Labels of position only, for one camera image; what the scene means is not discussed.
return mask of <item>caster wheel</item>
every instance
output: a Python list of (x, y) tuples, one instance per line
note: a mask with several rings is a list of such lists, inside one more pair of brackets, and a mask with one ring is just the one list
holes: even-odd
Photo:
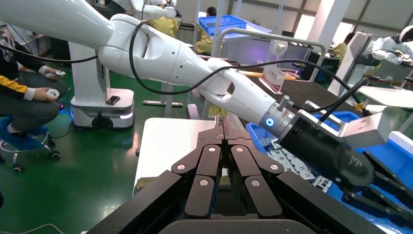
[(22, 173), (24, 172), (24, 170), (26, 170), (26, 168), (24, 167), (23, 164), (16, 164), (13, 166), (13, 170), (17, 173)]
[(51, 153), (50, 153), (50, 157), (52, 157), (53, 159), (57, 159), (57, 158), (59, 158), (60, 157), (60, 153), (59, 153), (59, 151), (52, 151)]
[(55, 139), (53, 137), (49, 137), (48, 144), (49, 146), (55, 146), (56, 145)]

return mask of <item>hand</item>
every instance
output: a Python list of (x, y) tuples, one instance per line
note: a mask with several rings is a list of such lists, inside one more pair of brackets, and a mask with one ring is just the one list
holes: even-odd
[(58, 75), (56, 75), (57, 70), (51, 67), (46, 68), (46, 71), (44, 72), (44, 75), (47, 77), (49, 80), (57, 80), (59, 78)]
[(56, 97), (51, 97), (47, 94), (47, 91), (49, 91), (51, 88), (36, 88), (35, 89), (35, 95), (33, 97), (33, 100), (37, 101), (56, 101)]

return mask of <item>green floor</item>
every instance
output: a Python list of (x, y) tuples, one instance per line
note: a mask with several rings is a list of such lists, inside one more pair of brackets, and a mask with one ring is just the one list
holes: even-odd
[[(66, 72), (64, 79), (71, 85), (71, 72)], [(159, 83), (146, 83), (160, 89)], [(113, 88), (135, 91), (134, 128), (100, 132), (72, 128), (67, 136), (56, 140), (60, 161), (50, 160), (45, 154), (36, 156), (35, 152), (21, 155), (19, 161), (27, 168), (22, 174), (13, 171), (12, 155), (4, 154), (7, 163), (0, 165), (0, 191), (5, 203), (0, 209), (0, 231), (22, 233), (52, 223), (66, 234), (79, 234), (131, 197), (138, 162), (135, 149), (144, 123), (151, 117), (163, 117), (164, 108), (142, 106), (144, 99), (158, 100), (159, 95), (144, 90), (133, 78), (111, 74), (111, 84)], [(175, 96), (174, 101), (186, 104), (186, 98)], [(394, 115), (399, 124), (398, 115), (407, 113)], [(173, 118), (188, 118), (186, 108), (174, 108)], [(61, 136), (69, 124), (69, 115), (61, 114), (48, 127), (52, 135)], [(52, 228), (35, 232), (55, 233)]]

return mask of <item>sign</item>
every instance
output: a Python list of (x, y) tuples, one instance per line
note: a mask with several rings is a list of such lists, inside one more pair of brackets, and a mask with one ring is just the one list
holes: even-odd
[(281, 92), (281, 87), (285, 80), (285, 73), (277, 67), (276, 64), (265, 66), (262, 78), (274, 89), (275, 92)]

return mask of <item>white controller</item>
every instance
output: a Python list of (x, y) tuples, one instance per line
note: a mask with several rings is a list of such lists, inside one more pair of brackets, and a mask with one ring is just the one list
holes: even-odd
[(57, 91), (56, 89), (49, 89), (47, 91), (47, 95), (49, 95), (49, 97), (51, 97), (51, 98), (58, 98), (59, 97), (59, 91)]
[(47, 73), (47, 74), (46, 74), (46, 77), (47, 77), (47, 78), (51, 78), (51, 77), (54, 77), (54, 76), (62, 77), (62, 76), (64, 76), (64, 75), (66, 75), (65, 72), (63, 72), (63, 71), (56, 71), (56, 73)]

